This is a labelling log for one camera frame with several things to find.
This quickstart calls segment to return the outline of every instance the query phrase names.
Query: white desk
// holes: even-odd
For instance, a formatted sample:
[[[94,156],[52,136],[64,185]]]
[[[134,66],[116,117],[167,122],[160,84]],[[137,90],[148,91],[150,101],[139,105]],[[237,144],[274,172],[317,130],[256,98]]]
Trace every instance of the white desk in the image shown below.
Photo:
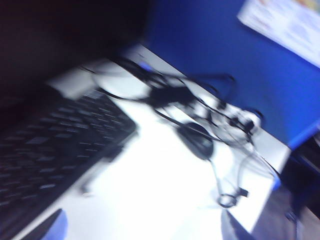
[[[143,46],[133,48],[128,56],[135,61],[144,60],[158,71],[179,73]],[[118,73],[123,74],[121,82],[120,78],[106,76],[102,87],[127,97],[126,94],[146,92],[146,86],[133,76],[121,70]],[[90,74],[79,69],[58,79],[52,85],[67,97],[92,86]],[[197,94],[208,95],[201,88],[193,89]],[[174,127],[147,105],[114,101],[137,123],[138,135],[113,163],[98,163],[100,174],[90,185],[93,196],[83,197],[79,191],[88,173],[14,239],[20,239],[62,208],[69,222],[67,240],[222,240],[222,209],[216,204],[216,181],[210,163],[195,157]],[[263,130],[254,141],[260,154],[281,171],[290,150]],[[230,183],[235,183],[242,158],[225,144],[215,142],[212,159],[227,192]],[[241,197],[230,212],[251,232],[270,195],[273,180],[250,168],[244,170],[243,176],[242,187],[249,191],[249,196]]]

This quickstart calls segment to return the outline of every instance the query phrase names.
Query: black mouse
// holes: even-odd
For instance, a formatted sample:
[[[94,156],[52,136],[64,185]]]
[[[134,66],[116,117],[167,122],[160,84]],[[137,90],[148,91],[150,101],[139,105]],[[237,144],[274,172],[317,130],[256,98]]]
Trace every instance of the black mouse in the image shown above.
[[[210,135],[208,131],[195,122],[185,123],[177,128],[177,133],[184,144],[200,159],[209,159],[214,152],[214,142],[211,138],[203,136],[190,128],[196,129],[204,134]]]

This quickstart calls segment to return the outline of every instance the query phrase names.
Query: blue cubicle panel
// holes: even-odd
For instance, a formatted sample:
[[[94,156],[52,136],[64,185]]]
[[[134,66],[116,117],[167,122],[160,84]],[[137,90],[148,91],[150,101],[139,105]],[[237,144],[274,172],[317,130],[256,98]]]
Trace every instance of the blue cubicle panel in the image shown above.
[[[265,116],[267,132],[294,149],[320,123],[320,68],[244,26],[243,0],[158,0],[146,46],[188,74],[227,72],[237,79],[231,103]],[[223,92],[228,84],[220,84]]]

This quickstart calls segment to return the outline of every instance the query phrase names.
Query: paper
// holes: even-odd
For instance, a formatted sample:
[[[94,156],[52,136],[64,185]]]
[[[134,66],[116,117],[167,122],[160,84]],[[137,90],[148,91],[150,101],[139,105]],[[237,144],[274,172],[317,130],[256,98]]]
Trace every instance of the paper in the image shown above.
[[[238,18],[320,68],[320,0],[247,0]]]

